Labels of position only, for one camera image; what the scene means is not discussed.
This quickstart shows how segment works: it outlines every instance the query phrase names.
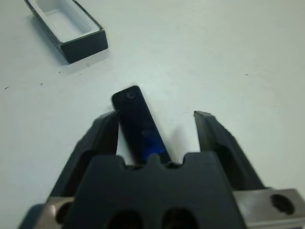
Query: white surface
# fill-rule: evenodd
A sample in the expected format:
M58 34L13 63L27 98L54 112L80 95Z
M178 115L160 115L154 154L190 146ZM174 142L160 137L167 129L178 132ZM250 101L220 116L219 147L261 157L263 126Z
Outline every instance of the white surface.
M61 42L68 42L100 30L73 0L29 1Z
M82 3L109 50L71 65L24 2L0 3L0 228L45 201L111 95L133 84L176 160L199 149L193 111L210 112L266 185L305 197L305 1Z

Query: black phone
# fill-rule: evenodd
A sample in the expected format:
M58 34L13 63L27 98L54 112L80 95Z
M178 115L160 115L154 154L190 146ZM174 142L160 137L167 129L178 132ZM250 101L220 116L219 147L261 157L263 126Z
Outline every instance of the black phone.
M138 86L115 93L112 105L119 111L124 137L137 163L146 163L151 154L158 154L162 163L171 161Z

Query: open box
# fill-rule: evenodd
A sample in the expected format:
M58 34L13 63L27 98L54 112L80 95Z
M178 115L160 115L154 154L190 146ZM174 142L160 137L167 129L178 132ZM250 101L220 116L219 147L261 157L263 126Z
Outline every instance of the open box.
M105 30L75 0L25 0L68 63L108 48Z

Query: metal plate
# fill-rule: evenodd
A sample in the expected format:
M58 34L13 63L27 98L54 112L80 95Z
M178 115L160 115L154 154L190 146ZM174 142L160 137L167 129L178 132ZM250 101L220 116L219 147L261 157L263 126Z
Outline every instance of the metal plate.
M281 212L272 203L275 195L287 198L294 210ZM305 225L305 202L295 189L235 191L234 196L248 228L284 229Z

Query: circular hole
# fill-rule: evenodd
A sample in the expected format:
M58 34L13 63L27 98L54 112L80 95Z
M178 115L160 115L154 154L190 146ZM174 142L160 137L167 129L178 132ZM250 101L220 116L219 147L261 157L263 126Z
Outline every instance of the circular hole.
M294 205L287 197L283 195L279 195L279 194L272 195L271 202L272 205L275 208L277 208L279 212L283 212L287 215L292 215L295 211Z
M134 99L136 97L136 93L134 91L129 91L126 93L126 97L129 99Z
M56 221L59 224L63 224L64 220L66 219L69 209L72 205L72 202L68 202L65 203L64 205L62 205L62 207L58 210L57 214L56 214Z
M173 208L165 213L162 229L198 229L198 224L193 214L188 210Z
M139 213L127 210L116 214L111 219L108 229L143 229L143 222Z

